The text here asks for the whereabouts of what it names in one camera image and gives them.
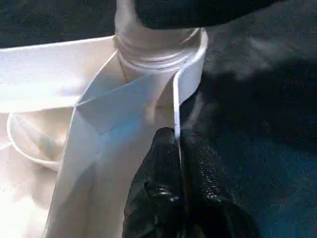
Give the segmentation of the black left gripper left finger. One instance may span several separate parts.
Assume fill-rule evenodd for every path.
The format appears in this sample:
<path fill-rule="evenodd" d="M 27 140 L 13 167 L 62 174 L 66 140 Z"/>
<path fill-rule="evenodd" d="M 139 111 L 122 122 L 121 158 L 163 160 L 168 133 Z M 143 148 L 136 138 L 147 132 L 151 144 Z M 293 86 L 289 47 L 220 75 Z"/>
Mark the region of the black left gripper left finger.
<path fill-rule="evenodd" d="M 184 220 L 179 150 L 174 130 L 156 131 L 124 208 L 124 238 L 178 238 Z"/>

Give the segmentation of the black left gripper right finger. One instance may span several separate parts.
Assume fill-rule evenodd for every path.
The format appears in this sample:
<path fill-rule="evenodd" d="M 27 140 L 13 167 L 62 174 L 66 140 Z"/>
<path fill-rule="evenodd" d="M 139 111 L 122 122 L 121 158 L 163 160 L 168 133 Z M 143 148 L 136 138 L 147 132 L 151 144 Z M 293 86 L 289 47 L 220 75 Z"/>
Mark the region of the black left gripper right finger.
<path fill-rule="evenodd" d="M 258 238 L 253 218 L 227 187 L 221 158 L 201 137 L 182 138 L 189 219 L 196 238 Z"/>

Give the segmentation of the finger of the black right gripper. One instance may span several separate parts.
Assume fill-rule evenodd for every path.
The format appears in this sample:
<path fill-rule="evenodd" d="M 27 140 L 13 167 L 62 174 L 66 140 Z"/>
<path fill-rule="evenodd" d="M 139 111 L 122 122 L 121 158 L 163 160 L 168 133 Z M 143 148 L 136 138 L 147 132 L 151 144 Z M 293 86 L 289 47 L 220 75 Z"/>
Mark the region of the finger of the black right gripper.
<path fill-rule="evenodd" d="M 150 29 L 179 29 L 227 23 L 250 11 L 248 0 L 136 0 L 141 24 Z"/>

